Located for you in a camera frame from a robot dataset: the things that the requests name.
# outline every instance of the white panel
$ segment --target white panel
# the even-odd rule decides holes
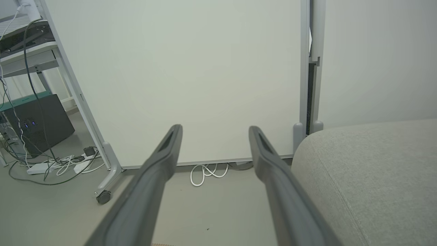
[[[327,1],[325,128],[437,118],[436,12],[435,0]]]
[[[260,126],[292,154],[299,120],[300,1],[46,0],[73,71],[122,166],[171,125],[179,162],[251,156]]]

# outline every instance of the metal bracket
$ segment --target metal bracket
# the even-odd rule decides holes
[[[313,133],[323,130],[323,122],[321,122],[320,120],[314,121],[312,125],[312,130]]]
[[[103,179],[103,181],[97,187],[97,190],[94,191],[93,197],[98,197],[106,189],[106,187],[108,187],[109,184],[114,181],[114,179],[123,171],[111,145],[108,142],[103,142],[102,146],[103,150],[106,153],[106,156],[108,157],[108,161],[111,165],[111,170],[109,171],[109,174],[105,177],[105,179]]]
[[[302,123],[299,122],[293,126],[293,154],[296,153],[299,144],[305,138],[305,134],[305,127]]]

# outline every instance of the looped white cable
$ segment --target looped white cable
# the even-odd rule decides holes
[[[195,166],[193,167],[193,169],[191,170],[191,173],[190,173],[190,181],[191,181],[191,184],[192,184],[192,185],[194,185],[194,186],[201,186],[201,185],[203,184],[203,182],[205,181],[205,176],[206,176],[206,177],[209,177],[209,176],[212,175],[212,176],[214,176],[214,177],[216,177],[216,178],[222,178],[222,177],[224,177],[224,176],[226,175],[226,173],[228,172],[228,168],[229,168],[229,164],[226,164],[226,170],[225,170],[225,173],[223,173],[221,176],[218,176],[218,175],[215,174],[215,172],[216,172],[216,170],[217,170],[217,164],[215,165],[213,171],[211,171],[211,170],[208,168],[208,165],[209,165],[209,164],[207,164],[207,165],[199,164],[199,165],[195,165]],[[200,184],[195,184],[195,183],[193,182],[193,171],[194,171],[194,169],[196,169],[196,167],[198,167],[198,166],[202,166],[202,182],[200,182]]]

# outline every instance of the gray fabric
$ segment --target gray fabric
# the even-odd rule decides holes
[[[437,245],[437,119],[314,133],[291,171],[344,245]]]

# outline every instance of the floor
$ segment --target floor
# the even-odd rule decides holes
[[[58,156],[80,155],[93,141],[79,113],[70,115],[74,135],[56,145]],[[225,166],[220,166],[218,174]],[[108,171],[105,167],[55,185],[42,186],[9,177],[10,165],[0,168],[0,245],[83,245],[112,206],[136,170],[127,170],[110,187],[113,198],[99,205],[91,198],[94,188]],[[177,167],[167,182],[158,214],[153,242],[175,246],[276,245],[273,222],[264,185],[254,169],[229,170],[223,178],[206,177],[205,183],[190,183],[191,167]],[[15,177],[29,176],[25,167],[15,166]],[[64,181],[51,173],[46,182]],[[201,181],[201,169],[194,172]]]

